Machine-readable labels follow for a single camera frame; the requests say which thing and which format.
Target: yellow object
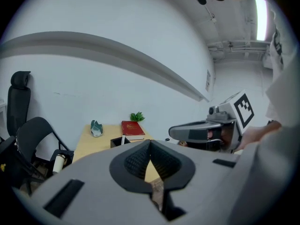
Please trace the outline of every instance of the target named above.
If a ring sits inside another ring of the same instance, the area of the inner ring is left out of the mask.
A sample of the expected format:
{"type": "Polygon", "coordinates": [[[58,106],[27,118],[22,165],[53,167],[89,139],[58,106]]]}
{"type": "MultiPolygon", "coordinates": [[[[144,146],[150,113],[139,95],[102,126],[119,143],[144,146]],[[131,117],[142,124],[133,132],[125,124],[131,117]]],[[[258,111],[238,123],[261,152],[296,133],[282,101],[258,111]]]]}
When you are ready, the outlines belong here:
{"type": "Polygon", "coordinates": [[[5,166],[6,166],[6,164],[1,164],[0,165],[0,168],[1,168],[1,170],[4,172],[4,170],[5,170],[5,166]]]}
{"type": "MultiPolygon", "coordinates": [[[[152,140],[153,137],[151,137],[143,127],[141,128],[145,133],[145,140],[152,140]]],[[[77,148],[74,152],[73,162],[86,155],[110,149],[111,139],[117,137],[122,137],[121,125],[103,125],[103,135],[101,137],[93,137],[90,133],[90,125],[85,125],[77,148]]],[[[150,161],[146,170],[145,182],[152,182],[157,178],[159,178],[159,174],[150,161]]]]}

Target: red book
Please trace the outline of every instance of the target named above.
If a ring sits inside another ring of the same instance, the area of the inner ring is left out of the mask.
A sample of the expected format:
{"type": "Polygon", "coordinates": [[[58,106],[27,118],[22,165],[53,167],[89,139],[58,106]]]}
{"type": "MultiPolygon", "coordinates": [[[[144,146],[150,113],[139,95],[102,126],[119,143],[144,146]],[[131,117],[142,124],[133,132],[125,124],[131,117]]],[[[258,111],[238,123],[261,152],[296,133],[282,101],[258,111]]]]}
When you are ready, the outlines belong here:
{"type": "Polygon", "coordinates": [[[122,121],[122,132],[128,140],[141,140],[145,137],[138,122],[122,121]]]}

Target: fluorescent light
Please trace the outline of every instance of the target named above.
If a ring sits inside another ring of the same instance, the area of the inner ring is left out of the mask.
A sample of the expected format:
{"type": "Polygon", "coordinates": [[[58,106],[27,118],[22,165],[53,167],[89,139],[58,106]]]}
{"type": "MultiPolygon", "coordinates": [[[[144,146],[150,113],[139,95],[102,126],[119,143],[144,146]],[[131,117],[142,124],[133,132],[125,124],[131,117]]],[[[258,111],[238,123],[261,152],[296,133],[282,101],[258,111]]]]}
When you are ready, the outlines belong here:
{"type": "Polygon", "coordinates": [[[267,3],[265,0],[255,0],[257,8],[257,40],[264,41],[267,33],[267,3]]]}

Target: black box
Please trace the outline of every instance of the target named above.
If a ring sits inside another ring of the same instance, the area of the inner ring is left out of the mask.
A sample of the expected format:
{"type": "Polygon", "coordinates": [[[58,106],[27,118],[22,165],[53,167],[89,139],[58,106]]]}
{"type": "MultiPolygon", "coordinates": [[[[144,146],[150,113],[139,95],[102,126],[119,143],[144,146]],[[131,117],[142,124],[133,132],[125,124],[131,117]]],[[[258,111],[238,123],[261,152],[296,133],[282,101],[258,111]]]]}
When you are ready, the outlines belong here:
{"type": "MultiPolygon", "coordinates": [[[[122,137],[114,138],[111,140],[111,148],[118,147],[121,145],[122,137]]],[[[130,143],[130,141],[125,137],[124,144],[130,143]]]]}

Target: crumpled green package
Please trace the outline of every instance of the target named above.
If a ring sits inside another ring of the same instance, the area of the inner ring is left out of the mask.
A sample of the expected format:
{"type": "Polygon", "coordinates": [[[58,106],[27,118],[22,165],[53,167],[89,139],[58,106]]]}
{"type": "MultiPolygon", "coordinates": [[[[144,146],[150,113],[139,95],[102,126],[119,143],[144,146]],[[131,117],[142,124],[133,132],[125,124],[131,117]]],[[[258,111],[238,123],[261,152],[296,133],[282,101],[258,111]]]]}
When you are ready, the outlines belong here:
{"type": "Polygon", "coordinates": [[[90,131],[94,137],[100,137],[103,134],[102,124],[99,124],[96,120],[90,123],[90,131]]]}

